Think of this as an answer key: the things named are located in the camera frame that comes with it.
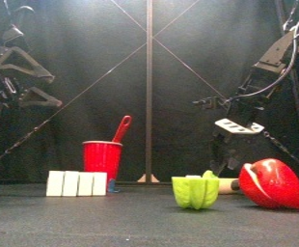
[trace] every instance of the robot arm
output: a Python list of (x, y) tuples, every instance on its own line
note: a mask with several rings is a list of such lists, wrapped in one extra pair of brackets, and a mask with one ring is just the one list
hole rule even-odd
[(194, 102), (206, 109), (223, 107), (227, 110), (226, 119), (215, 123), (211, 142), (211, 170), (216, 175), (226, 166), (234, 170), (242, 165), (231, 152), (235, 149), (227, 149), (231, 137), (235, 134), (251, 135), (262, 132), (265, 127), (254, 122), (257, 115), (265, 110), (281, 82), (294, 68), (299, 68), (299, 22), (251, 67), (236, 95), (228, 99), (210, 97)]
[(210, 97), (194, 103), (202, 104), (206, 109), (226, 108), (227, 119), (250, 128), (258, 112), (265, 110), (279, 83), (294, 67), (299, 68), (299, 23), (294, 30), (291, 29), (274, 43), (259, 62), (253, 66), (236, 95), (228, 100)]
[[(32, 10), (23, 6), (19, 10)], [(28, 54), (23, 32), (15, 24), (0, 35), (0, 102), (8, 107), (30, 105), (59, 107), (62, 102), (36, 88), (55, 77)]]

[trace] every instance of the wire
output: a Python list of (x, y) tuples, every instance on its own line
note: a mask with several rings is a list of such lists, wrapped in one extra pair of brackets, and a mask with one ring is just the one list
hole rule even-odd
[(283, 71), (281, 77), (278, 78), (278, 80), (270, 85), (267, 86), (265, 89), (259, 90), (258, 92), (254, 92), (251, 94), (247, 95), (239, 95), (239, 96), (232, 96), (230, 97), (228, 101), (234, 101), (238, 98), (242, 97), (251, 97), (251, 96), (258, 96), (259, 94), (265, 93), (266, 91), (269, 91), (270, 89), (273, 89), (274, 87), (277, 87), (279, 85), (279, 83), (282, 82), (282, 80), (285, 79), (285, 77), (290, 74), (290, 71), (294, 67), (295, 61), (297, 61), (297, 56), (298, 56), (298, 40), (299, 40), (299, 22), (295, 25), (295, 29), (294, 29), (294, 38), (293, 38), (293, 55), (291, 55), (291, 59), (290, 59), (290, 64), (287, 69)]

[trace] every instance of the green pepper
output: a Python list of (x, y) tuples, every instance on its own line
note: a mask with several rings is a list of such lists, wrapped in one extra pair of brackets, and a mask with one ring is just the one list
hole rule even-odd
[(212, 206), (218, 197), (219, 178), (211, 170), (203, 177), (172, 177), (172, 191), (180, 207), (203, 209)]

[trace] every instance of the black floor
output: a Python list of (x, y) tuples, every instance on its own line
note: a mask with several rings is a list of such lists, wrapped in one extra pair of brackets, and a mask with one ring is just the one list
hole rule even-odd
[(0, 246), (298, 246), (299, 210), (219, 195), (178, 207), (170, 186), (120, 186), (106, 197), (47, 198), (46, 184), (0, 185)]

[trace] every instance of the white bracket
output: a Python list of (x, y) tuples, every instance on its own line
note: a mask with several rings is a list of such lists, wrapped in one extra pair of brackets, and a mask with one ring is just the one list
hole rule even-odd
[(259, 134), (265, 129), (265, 126), (259, 125), (258, 123), (253, 123), (251, 127), (243, 127), (228, 119), (219, 120), (215, 122), (215, 124), (232, 134), (254, 135)]

